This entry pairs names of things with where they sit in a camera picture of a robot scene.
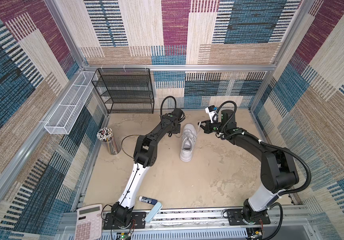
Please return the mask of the white leather sneaker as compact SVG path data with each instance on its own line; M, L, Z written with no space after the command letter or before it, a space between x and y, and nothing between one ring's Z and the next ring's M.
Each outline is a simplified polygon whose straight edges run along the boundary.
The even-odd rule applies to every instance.
M193 151L197 141L197 130L193 124L186 124L182 134L180 159L189 162L193 158Z

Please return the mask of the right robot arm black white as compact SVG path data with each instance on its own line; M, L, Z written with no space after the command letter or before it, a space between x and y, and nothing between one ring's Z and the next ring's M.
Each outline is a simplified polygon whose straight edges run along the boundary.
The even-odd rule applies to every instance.
M219 110L215 106L205 108L210 119L202 122L204 133L216 133L221 140L243 148L261 163L258 190L245 200L241 215L245 224L252 225L266 216L268 208L280 197L280 193L299 182L294 158L288 150L269 147L245 129L238 128L235 112Z

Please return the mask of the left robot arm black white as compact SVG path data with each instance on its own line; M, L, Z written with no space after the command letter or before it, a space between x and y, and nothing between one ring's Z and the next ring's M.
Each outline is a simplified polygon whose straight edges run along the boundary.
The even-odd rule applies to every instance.
M165 135L180 133L184 116L180 108L174 108L171 113L161 115L160 123L150 133L138 136L133 153L132 173L121 197L111 207L113 223L126 227L132 222L135 197L146 173L157 159L158 143Z

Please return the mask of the cup of coloured pencils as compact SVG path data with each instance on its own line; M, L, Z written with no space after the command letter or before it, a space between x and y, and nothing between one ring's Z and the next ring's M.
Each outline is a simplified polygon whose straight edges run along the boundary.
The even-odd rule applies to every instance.
M116 139L113 134L113 130L110 128L101 128L97 134L97 139L102 142L103 145L105 145L111 155L116 155L120 153L121 147L116 142Z

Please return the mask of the blue white glue stick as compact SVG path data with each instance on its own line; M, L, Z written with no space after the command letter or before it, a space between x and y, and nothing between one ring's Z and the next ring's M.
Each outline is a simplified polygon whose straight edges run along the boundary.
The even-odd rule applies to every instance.
M144 196L140 196L139 197L139 201L143 202L143 203L151 204L151 205L156 205L158 203L158 200L155 200L155 199L152 199L152 198L148 198L148 197L144 197Z

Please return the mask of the light blue eraser block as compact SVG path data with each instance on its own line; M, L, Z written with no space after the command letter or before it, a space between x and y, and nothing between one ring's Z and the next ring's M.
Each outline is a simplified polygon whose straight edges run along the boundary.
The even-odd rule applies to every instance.
M145 222L150 223L162 209L162 203L157 202L145 217Z

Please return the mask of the pink desk calculator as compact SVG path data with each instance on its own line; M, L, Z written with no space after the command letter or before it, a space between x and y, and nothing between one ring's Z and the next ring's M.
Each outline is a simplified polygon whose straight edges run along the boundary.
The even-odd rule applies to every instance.
M102 237L102 204L89 205L77 210L75 240L98 240Z

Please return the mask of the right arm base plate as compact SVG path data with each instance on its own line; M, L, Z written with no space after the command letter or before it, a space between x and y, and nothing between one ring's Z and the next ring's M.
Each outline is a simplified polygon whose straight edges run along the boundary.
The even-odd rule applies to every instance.
M230 226L243 226L243 225L269 225L271 220L266 210L261 212L254 212L243 209L227 209L224 215Z

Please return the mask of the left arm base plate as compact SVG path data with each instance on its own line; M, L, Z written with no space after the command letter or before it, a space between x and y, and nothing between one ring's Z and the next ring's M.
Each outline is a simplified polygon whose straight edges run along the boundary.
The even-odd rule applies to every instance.
M146 212L132 212L123 219L119 214L107 213L103 221L104 230L129 230L129 229L144 229L145 228Z

